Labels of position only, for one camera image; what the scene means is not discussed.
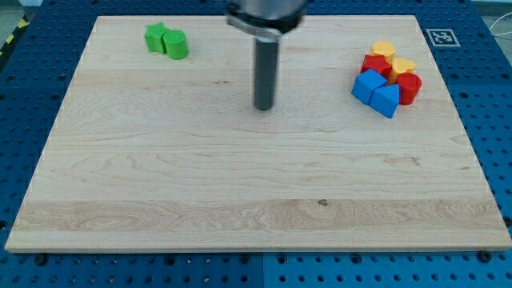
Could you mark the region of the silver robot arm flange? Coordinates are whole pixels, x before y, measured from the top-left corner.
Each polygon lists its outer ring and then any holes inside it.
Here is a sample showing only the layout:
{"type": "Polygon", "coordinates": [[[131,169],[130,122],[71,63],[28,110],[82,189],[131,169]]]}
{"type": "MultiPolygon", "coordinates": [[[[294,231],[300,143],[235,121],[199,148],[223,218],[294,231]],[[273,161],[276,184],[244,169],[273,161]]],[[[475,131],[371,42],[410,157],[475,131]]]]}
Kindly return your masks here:
{"type": "Polygon", "coordinates": [[[278,42],[306,14],[307,0],[233,0],[226,8],[230,26],[258,40],[278,42]]]}

